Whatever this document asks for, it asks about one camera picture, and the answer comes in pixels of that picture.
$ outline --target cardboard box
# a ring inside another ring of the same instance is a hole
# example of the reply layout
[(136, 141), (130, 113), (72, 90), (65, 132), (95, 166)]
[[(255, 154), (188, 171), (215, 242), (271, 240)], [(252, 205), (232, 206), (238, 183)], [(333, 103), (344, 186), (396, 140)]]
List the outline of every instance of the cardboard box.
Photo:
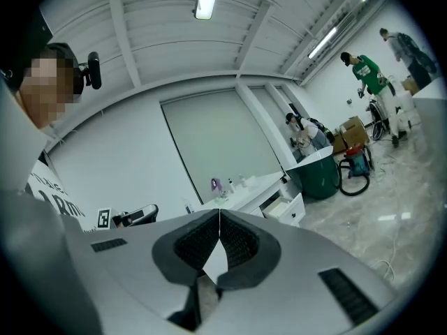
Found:
[(350, 118), (340, 126), (342, 137), (347, 143), (348, 148), (360, 143), (366, 144), (369, 142), (368, 134), (359, 117)]
[(334, 147), (334, 150), (332, 151), (333, 154), (338, 154), (342, 151), (346, 150), (346, 146), (344, 145), (343, 137), (340, 133), (332, 133), (334, 134), (334, 141), (332, 142), (332, 146)]
[(418, 85), (414, 82), (413, 78), (407, 78), (405, 81), (402, 81), (402, 86), (406, 91), (409, 91), (412, 96), (419, 92)]

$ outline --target dark clothing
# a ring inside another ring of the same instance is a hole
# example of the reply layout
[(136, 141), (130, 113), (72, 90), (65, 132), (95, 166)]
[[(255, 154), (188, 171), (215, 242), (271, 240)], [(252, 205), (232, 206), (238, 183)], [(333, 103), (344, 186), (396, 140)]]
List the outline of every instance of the dark clothing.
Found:
[(411, 62), (408, 71), (419, 89), (426, 87), (432, 81), (428, 72), (416, 61), (416, 59)]

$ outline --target black device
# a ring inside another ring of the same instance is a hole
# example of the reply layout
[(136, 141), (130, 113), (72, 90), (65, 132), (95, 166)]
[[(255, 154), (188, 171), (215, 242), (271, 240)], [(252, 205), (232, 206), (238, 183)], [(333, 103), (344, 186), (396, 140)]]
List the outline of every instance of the black device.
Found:
[(88, 56), (88, 62), (79, 64), (76, 59), (75, 54), (71, 50), (70, 46), (66, 43), (50, 43), (46, 46), (49, 50), (54, 50), (64, 55), (65, 58), (69, 58), (73, 60), (73, 68), (75, 69), (75, 74), (78, 74), (80, 77), (85, 78), (85, 85), (92, 86), (93, 89), (101, 88), (101, 71), (99, 68), (99, 55), (98, 52), (90, 52)]
[(156, 221), (158, 212), (159, 208), (156, 204), (149, 204), (141, 209), (116, 215), (112, 217), (112, 220), (115, 225), (122, 223), (124, 227), (146, 225)]
[(91, 85), (93, 89), (100, 89), (102, 85), (101, 71), (99, 69), (99, 55), (98, 52), (90, 52), (87, 62), (88, 67), (82, 72), (86, 79), (86, 86)]

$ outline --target vacuum cleaner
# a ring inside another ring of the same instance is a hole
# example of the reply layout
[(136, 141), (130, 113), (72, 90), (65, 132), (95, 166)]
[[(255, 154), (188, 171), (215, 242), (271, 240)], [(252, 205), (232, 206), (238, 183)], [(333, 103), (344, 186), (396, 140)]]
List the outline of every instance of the vacuum cleaner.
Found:
[[(339, 173), (339, 189), (346, 196), (356, 196), (365, 192), (369, 186), (369, 171), (374, 170), (374, 164), (372, 163), (371, 151), (369, 147), (364, 144), (357, 143), (350, 147), (345, 158), (338, 163)], [(342, 169), (349, 169), (348, 178), (363, 176), (366, 179), (366, 184), (360, 190), (350, 193), (343, 189), (343, 177)]]

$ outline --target man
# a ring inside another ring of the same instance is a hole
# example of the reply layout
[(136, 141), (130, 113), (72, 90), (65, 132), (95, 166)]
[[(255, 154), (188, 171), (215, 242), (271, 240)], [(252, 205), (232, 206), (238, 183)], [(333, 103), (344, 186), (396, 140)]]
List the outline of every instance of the man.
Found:
[(396, 61), (400, 62), (400, 60), (402, 60), (404, 62), (418, 88), (422, 89), (427, 86), (432, 79), (425, 68), (423, 68), (416, 59), (416, 53), (419, 51), (419, 48), (413, 40), (407, 38), (409, 41), (406, 44), (403, 39), (403, 36), (406, 35), (397, 32), (390, 33), (384, 28), (380, 29), (379, 33), (383, 40), (388, 42), (388, 46), (390, 46), (393, 51)]
[(399, 132), (397, 129), (397, 114), (394, 100), (395, 92), (391, 83), (383, 76), (379, 66), (363, 54), (355, 57), (351, 56), (348, 52), (342, 52), (340, 59), (342, 59), (345, 66), (352, 65), (353, 74), (358, 80), (362, 81), (362, 87), (357, 90), (359, 97), (362, 98), (365, 95), (365, 88), (368, 86), (371, 93), (385, 106), (390, 123), (393, 145), (395, 147), (399, 146)]
[(41, 130), (75, 102), (84, 87), (66, 44), (50, 44), (33, 59), (19, 87), (0, 76), (0, 189), (23, 190), (49, 137)]

